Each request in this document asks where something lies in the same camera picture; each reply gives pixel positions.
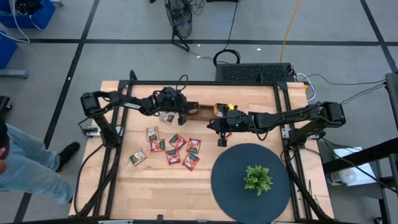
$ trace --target black box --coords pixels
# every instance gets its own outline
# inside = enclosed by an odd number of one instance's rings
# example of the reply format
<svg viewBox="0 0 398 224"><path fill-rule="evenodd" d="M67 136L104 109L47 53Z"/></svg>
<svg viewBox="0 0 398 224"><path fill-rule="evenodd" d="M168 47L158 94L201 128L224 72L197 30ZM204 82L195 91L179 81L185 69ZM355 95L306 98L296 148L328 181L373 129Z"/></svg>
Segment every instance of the black box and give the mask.
<svg viewBox="0 0 398 224"><path fill-rule="evenodd" d="M295 81L295 72L290 63L218 64L216 81L257 82L259 74L263 82Z"/></svg>

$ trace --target white paper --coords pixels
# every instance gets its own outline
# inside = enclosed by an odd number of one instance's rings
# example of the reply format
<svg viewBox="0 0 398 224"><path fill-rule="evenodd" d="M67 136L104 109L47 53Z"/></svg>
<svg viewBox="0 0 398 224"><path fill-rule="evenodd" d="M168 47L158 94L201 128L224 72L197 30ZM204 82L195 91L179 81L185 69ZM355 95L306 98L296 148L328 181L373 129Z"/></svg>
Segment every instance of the white paper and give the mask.
<svg viewBox="0 0 398 224"><path fill-rule="evenodd" d="M359 152L362 151L361 147L354 147L354 148L346 148L346 149L335 149L335 153L337 155L339 155L340 157L344 157L347 155L350 155L352 153L355 152ZM367 164L363 164L358 166L360 169L362 169L363 171L367 172L368 174L370 174L371 176L374 176L374 172L371 168L371 166L367 163ZM355 173L356 173L356 181L353 182L352 184L346 184L347 186L355 186L355 185L361 185L361 184L370 184L370 183L375 183L376 181L374 181L372 178L368 177L366 174L362 173L359 169L353 167L350 168L352 169Z"/></svg>

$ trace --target wooden tabletop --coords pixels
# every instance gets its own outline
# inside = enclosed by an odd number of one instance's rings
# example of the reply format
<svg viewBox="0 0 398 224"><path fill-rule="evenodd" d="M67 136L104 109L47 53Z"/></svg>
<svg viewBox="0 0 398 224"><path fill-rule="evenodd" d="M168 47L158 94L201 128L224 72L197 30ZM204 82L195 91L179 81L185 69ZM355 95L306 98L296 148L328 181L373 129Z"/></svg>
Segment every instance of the wooden tabletop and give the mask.
<svg viewBox="0 0 398 224"><path fill-rule="evenodd" d="M118 82L103 82L102 91L117 90ZM160 85L133 85L132 96L138 98L148 97L154 90L161 90ZM307 105L303 83L288 83L289 97L292 109ZM200 104L213 105L215 103L231 103L238 105L239 110L276 113L275 96L273 88L269 86L203 86L189 85L183 94L188 101L198 101ZM280 91L282 107L284 107L283 94ZM112 113L106 114L110 121ZM211 169L217 157L229 147L245 142L263 145L280 155L282 140L280 128L271 131L265 141L260 141L252 133L233 133L228 138L228 147L218 147L218 135L208 128L207 121L187 121L183 126L172 125L159 121L154 116L144 116L135 110L129 110L127 125L124 132L124 142L119 163L118 178L114 191L113 219L144 219L154 220L157 215L164 215L164 220L232 220L225 214L215 201L211 191ZM150 152L150 145L146 141L145 130L148 127L158 126L160 138L165 139L166 149L172 149L168 143L171 137L178 133L186 140L189 138L200 139L200 161L194 171L189 171L182 164L169 165L165 152ZM100 138L89 139L84 158L101 144ZM318 151L316 141L308 140L306 147ZM129 156L142 148L147 159L133 166ZM90 199L98 186L98 181L103 163L104 149L96 153L87 163L81 173L78 208L81 209ZM325 213L333 217L328 189L323 175L322 163L319 155L310 151L300 151L305 179L312 183L312 194L317 199ZM185 147L180 151L183 159L187 155ZM108 190L103 194L106 201ZM297 193L301 217L304 209L300 193ZM104 213L105 203L102 203L100 214ZM73 206L70 214L75 212ZM289 200L285 211L276 219L280 222L293 222L294 214L292 201Z"/></svg>

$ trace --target yellow cable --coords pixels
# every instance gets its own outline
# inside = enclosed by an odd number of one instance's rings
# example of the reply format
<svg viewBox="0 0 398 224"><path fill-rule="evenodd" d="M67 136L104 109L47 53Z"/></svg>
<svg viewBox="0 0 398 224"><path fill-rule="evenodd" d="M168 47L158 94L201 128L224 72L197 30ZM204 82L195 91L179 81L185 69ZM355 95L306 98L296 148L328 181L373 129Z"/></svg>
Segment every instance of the yellow cable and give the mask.
<svg viewBox="0 0 398 224"><path fill-rule="evenodd" d="M287 36L289 35L290 28L292 27L293 20L294 20L294 17L296 16L297 10L299 9L300 3L301 3L301 0L297 0L296 8L294 9L293 16L292 16L292 18L291 18L291 20L290 20L289 26L288 26L287 31L286 31L286 34L285 34L284 44L282 45L282 52L280 53L280 60L279 60L279 63L282 63L282 58L284 57L284 50L285 50L286 39L287 39Z"/></svg>

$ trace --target white cable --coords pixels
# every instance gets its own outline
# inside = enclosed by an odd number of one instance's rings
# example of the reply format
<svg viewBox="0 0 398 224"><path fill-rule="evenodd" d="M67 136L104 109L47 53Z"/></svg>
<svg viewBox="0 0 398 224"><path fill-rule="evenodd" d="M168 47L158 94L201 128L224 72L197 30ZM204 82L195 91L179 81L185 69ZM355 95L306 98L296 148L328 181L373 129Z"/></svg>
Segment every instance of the white cable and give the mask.
<svg viewBox="0 0 398 224"><path fill-rule="evenodd" d="M302 81L308 80L308 82L309 82L309 84L310 84L310 86L311 86L311 89L312 89L312 91L313 91L313 96L312 96L309 100L307 100L307 101L308 101L308 102L309 102L309 101L312 101L313 99L315 99L317 93L316 93L315 88L313 87L313 85L312 85L310 79L309 79L306 75L304 75L304 74L302 74L302 73L298 73L298 74L296 74L296 76L297 76L297 75L302 75L302 76L304 76L304 79L303 79Z"/></svg>
<svg viewBox="0 0 398 224"><path fill-rule="evenodd" d="M36 27L38 30L41 30L40 27L38 27L38 26L36 25L36 23L33 22L32 15L30 15L29 18L30 18L30 21L32 21L33 25L35 25L35 27Z"/></svg>
<svg viewBox="0 0 398 224"><path fill-rule="evenodd" d="M12 15L14 16L15 25L18 27L19 32L21 32L21 34L27 39L27 41L26 41L26 40L15 39L15 38L10 37L10 36L8 36L8 35L6 35L6 34L3 34L2 32L0 32L0 34L3 35L3 36L5 36L5 37L7 37L7 38L10 38L11 40L15 40L15 41L19 41L19 42L22 42L22 43L30 44L30 39L28 38L28 36L26 36L26 34L21 30L21 28L20 28L19 25L18 25L17 17L15 16L15 11L16 11L16 9L15 9L15 0L12 0L12 5L14 6L14 7L12 8Z"/></svg>

